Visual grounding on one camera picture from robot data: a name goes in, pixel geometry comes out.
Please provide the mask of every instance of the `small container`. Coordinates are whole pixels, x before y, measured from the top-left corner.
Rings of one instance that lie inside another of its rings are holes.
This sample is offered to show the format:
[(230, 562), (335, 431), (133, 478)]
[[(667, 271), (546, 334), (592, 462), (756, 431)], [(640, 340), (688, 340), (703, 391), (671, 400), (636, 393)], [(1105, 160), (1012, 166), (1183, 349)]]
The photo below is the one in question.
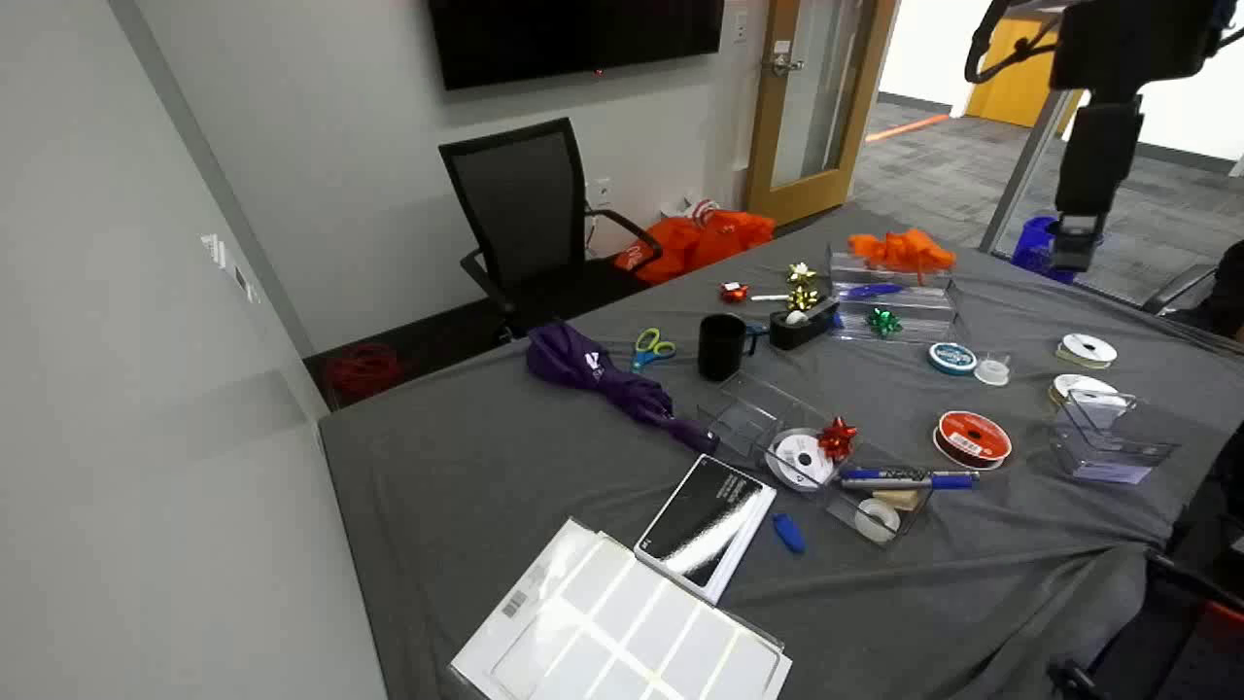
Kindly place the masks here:
[(754, 378), (737, 378), (729, 391), (719, 391), (715, 400), (701, 406), (701, 415), (707, 415), (715, 457), (745, 472), (769, 468), (764, 457), (781, 431), (819, 431), (826, 424), (826, 415), (819, 415), (806, 400)]
[(1140, 488), (1168, 459), (1162, 415), (1130, 393), (1069, 393), (1058, 408), (1058, 453), (1071, 478)]
[(889, 509), (879, 500), (855, 500), (855, 493), (832, 490), (825, 515), (879, 548), (886, 548), (903, 532), (898, 509)]
[(903, 325), (951, 325), (959, 315), (949, 277), (883, 271), (851, 255), (832, 255), (832, 295), (847, 328), (865, 328), (870, 309), (889, 309)]

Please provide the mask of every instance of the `chair backrest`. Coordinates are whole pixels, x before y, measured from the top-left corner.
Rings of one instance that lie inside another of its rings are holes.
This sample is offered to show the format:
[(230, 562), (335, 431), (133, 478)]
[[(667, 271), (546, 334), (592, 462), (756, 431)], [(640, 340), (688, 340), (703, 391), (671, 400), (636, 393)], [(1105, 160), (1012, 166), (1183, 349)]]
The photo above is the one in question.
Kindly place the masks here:
[(581, 261), (581, 165), (572, 121), (440, 147), (500, 288)]

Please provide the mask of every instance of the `tape roll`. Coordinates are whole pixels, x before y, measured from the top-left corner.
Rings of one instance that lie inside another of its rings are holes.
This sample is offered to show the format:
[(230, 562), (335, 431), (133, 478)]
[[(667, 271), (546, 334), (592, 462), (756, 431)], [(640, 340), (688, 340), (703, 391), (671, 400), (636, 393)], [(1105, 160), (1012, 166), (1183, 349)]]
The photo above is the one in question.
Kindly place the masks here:
[(903, 518), (886, 502), (865, 500), (855, 507), (851, 529), (870, 544), (889, 544), (903, 529)]
[(1058, 358), (1076, 361), (1083, 371), (1111, 371), (1118, 349), (1097, 334), (1060, 334)]
[(776, 431), (772, 449), (764, 453), (764, 468), (798, 493), (815, 493), (834, 475), (832, 459), (819, 453), (815, 431), (806, 427)]
[(970, 374), (970, 371), (975, 371), (975, 356), (970, 356), (970, 347), (962, 347), (962, 343), (933, 343), (933, 347), (930, 347), (930, 361), (933, 361), (939, 374)]
[(1058, 378), (1054, 378), (1054, 393), (1058, 393), (1060, 400), (1069, 400), (1071, 393), (1117, 397), (1118, 391), (1111, 391), (1108, 383), (1087, 378), (1087, 374), (1058, 374)]
[(995, 472), (1012, 459), (1006, 427), (962, 408), (938, 415), (933, 449), (970, 472)]

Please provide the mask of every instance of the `white paper sheet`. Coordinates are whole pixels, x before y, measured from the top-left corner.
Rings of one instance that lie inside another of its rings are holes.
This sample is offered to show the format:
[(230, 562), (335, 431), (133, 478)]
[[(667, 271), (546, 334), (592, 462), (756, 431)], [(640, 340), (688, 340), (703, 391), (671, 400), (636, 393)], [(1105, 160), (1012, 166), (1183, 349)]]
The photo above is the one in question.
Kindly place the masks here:
[(449, 660), (491, 700), (772, 700), (769, 638), (568, 523)]

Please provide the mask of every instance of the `television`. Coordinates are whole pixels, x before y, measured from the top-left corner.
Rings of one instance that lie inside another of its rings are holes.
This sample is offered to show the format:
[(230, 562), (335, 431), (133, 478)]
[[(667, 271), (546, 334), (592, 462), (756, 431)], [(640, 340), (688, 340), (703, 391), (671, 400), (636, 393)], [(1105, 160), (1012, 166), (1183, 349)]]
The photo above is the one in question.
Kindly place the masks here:
[(715, 54), (723, 0), (426, 0), (447, 91)]

